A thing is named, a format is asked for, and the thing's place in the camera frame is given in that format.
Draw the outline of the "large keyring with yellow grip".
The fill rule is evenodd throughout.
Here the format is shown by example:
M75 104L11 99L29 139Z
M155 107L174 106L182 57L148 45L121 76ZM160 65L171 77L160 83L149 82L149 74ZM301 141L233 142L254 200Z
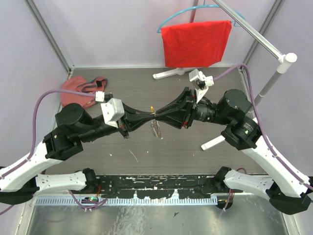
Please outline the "large keyring with yellow grip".
M155 119L151 121L151 130L155 137L161 139L161 131L160 131L159 122Z

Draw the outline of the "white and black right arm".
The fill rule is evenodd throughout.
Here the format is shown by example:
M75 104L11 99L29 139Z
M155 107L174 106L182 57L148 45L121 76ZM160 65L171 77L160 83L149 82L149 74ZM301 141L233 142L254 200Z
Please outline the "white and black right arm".
M242 174L223 166L213 178L215 189L221 193L229 189L253 193L288 215L306 211L312 202L309 193L313 191L313 179L289 163L282 164L283 158L271 152L274 147L265 140L257 121L246 115L251 106L238 89L226 91L215 104L205 97L197 100L195 90L185 88L178 98L157 110L155 118L177 129L188 128L195 120L226 126L221 132L224 141L251 157L269 177Z

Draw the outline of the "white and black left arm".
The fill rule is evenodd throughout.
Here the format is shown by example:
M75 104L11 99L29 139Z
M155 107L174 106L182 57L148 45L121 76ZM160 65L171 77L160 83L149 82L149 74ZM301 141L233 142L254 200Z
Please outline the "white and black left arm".
M42 171L60 164L83 151L83 144L101 137L129 133L153 120L155 115L127 105L123 111L105 111L91 117L77 103L64 107L55 116L57 127L26 156L10 166L0 169L0 201L18 205L39 193L64 190L92 194L99 188L94 170L85 168L72 174L43 175Z

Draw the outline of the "crumpled dusty red garment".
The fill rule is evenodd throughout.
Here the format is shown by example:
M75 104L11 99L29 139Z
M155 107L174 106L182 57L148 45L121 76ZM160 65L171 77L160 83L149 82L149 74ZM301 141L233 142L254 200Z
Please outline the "crumpled dusty red garment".
M108 84L108 80L105 77L96 77L91 81L87 81L82 76L72 77L64 82L61 86L63 90L69 90L79 93L95 94L97 91L104 92ZM78 94L61 93L61 105L65 107L71 103L78 103L84 109L95 105L97 102L95 98L89 96L83 96Z

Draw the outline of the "red cloth on hanger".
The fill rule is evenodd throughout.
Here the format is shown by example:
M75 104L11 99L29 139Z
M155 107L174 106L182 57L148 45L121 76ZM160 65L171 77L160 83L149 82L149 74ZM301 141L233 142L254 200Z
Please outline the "red cloth on hanger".
M231 21L183 23L161 28L165 66L201 68L222 61L231 30Z

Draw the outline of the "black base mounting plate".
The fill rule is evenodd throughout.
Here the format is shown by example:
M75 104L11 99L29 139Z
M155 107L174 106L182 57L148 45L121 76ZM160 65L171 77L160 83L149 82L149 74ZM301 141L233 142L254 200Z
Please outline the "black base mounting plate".
M229 192L212 175L99 175L97 180L105 198L169 199L177 193L179 199L204 199Z

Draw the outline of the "teal clothes hanger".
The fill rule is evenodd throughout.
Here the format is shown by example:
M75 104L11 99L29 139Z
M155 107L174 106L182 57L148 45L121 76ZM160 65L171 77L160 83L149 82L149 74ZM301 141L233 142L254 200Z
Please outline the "teal clothes hanger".
M194 23L195 19L196 19L196 15L199 12L199 10L201 11L201 9L221 9L220 6L216 5L216 4L209 4L209 5L198 5L198 6L192 6L192 7L188 7L185 8L171 16L169 16L167 19L165 19L157 28L156 33L160 34L161 33L161 29L172 19L174 19L175 17L182 15L184 13L187 12L191 12L190 14L190 19L188 23Z

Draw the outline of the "white garment rack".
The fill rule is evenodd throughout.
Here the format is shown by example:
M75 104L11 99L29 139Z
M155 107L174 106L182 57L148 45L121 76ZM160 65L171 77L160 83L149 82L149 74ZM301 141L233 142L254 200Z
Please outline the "white garment rack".
M222 0L213 0L213 1L216 3L216 5L220 6L221 9L234 20L234 23L240 25L251 37L254 38L254 42L252 43L247 55L245 56L243 60L245 64L248 64L248 62L251 60L252 56L256 52L258 45L261 45L263 48L265 48L279 62L279 66L277 70L275 71L275 73L273 74L273 76L270 78L267 84L261 89L261 91L257 94L254 100L255 104L257 105L265 97L265 95L272 88L272 86L275 84L278 78L281 75L283 75L290 68L290 66L293 63L295 63L297 60L297 55L295 53L287 53L287 54L281 53L272 43L270 43L264 37L265 33L268 31L271 23L273 22L274 18L276 17L278 11L282 7L285 0L275 0L273 2L273 5L270 11L268 12L265 20L263 21L262 26L259 31L257 31L249 23L247 23L244 17L240 13L238 13L238 11L233 10L231 7L225 4ZM193 6L198 6L198 0L194 0ZM171 75L177 75L177 74L182 75L186 71L191 71L192 69L193 68L184 68L184 69L176 68L173 70L168 70L166 72L153 74L153 78L158 80L158 79L165 78ZM248 91L251 92L252 86L249 85L251 82L250 82L250 79L248 79L247 69L240 68L239 72L241 73L242 78L247 80L247 82L245 82L244 80L244 85L246 85L247 83ZM203 151L206 151L209 148L223 141L224 141L223 137L218 136L215 139L201 145L201 148Z

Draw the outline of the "aluminium frame post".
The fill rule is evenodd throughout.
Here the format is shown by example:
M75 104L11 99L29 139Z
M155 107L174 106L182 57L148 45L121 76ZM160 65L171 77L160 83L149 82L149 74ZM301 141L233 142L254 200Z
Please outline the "aluminium frame post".
M75 65L45 3L42 0L25 0L24 2L37 21L63 67L68 73L73 73Z

